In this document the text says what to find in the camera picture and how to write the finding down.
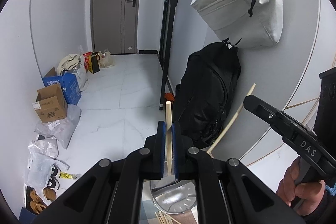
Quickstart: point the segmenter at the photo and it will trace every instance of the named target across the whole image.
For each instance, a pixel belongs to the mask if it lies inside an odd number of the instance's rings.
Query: white tile floor
[[[156,55],[113,56],[115,66],[88,72],[89,83],[78,106],[82,117],[68,149],[60,145],[58,160],[71,174],[84,174],[100,159],[125,158],[156,134],[162,70]],[[67,189],[73,180],[60,179]]]

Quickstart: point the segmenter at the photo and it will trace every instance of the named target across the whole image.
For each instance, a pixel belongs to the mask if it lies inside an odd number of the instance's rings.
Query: black backpack
[[[241,72],[238,48],[211,43],[188,58],[187,68],[176,87],[173,120],[182,135],[199,149],[208,147],[221,132]]]

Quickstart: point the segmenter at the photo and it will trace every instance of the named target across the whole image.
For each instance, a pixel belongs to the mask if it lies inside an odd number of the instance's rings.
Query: blue gripper pad
[[[161,177],[163,178],[163,174],[165,171],[165,150],[166,150],[166,123],[163,123],[162,128],[162,144],[161,144]]]
[[[175,178],[178,179],[179,175],[179,167],[177,165],[177,149],[176,147],[176,133],[175,133],[175,126],[174,124],[172,125],[172,143],[173,143],[173,159],[174,159],[174,173],[175,173]]]

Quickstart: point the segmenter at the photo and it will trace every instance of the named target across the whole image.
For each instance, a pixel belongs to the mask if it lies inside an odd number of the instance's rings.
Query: gray door
[[[135,53],[138,0],[92,0],[92,42],[95,51]]]

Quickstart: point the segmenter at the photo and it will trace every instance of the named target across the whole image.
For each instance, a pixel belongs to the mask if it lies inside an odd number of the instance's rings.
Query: cardboard box
[[[50,85],[37,91],[33,107],[43,123],[67,117],[68,104],[60,84]]]
[[[79,99],[82,97],[76,75],[65,73],[63,76],[58,76],[55,67],[53,67],[42,80],[44,86],[60,84],[68,104],[77,105]]]
[[[98,52],[94,52],[89,56],[89,63],[87,68],[91,73],[96,73],[100,71]]]

